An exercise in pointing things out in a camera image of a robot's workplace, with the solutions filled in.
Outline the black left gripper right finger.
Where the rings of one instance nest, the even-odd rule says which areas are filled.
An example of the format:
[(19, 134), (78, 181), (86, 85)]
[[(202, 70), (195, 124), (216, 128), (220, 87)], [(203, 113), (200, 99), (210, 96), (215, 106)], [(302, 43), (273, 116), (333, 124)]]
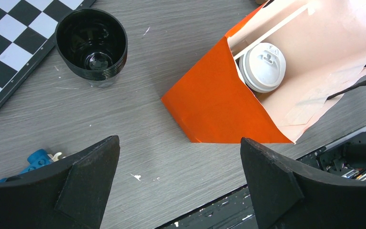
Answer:
[(261, 229), (366, 229), (366, 181), (313, 168), (242, 138), (241, 161)]

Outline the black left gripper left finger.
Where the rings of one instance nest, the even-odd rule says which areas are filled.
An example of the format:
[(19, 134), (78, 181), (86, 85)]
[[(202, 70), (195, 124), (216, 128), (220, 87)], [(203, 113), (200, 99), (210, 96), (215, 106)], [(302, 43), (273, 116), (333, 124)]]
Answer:
[(120, 156), (116, 135), (0, 182), (0, 229), (98, 229)]

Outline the white plastic cup lid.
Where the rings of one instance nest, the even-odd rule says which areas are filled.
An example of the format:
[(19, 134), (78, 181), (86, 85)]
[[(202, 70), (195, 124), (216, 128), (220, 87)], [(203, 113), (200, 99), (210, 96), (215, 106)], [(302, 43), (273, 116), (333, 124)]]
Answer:
[(275, 45), (260, 43), (239, 58), (239, 70), (244, 83), (258, 93), (277, 89), (284, 79), (286, 60)]

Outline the orange paper bag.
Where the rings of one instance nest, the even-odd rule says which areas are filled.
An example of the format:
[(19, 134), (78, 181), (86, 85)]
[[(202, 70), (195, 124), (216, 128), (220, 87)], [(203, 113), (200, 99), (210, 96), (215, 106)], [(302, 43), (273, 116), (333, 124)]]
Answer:
[[(280, 86), (251, 90), (239, 58), (260, 43), (286, 60)], [(162, 97), (193, 143), (295, 143), (366, 75), (366, 0), (269, 0)]]

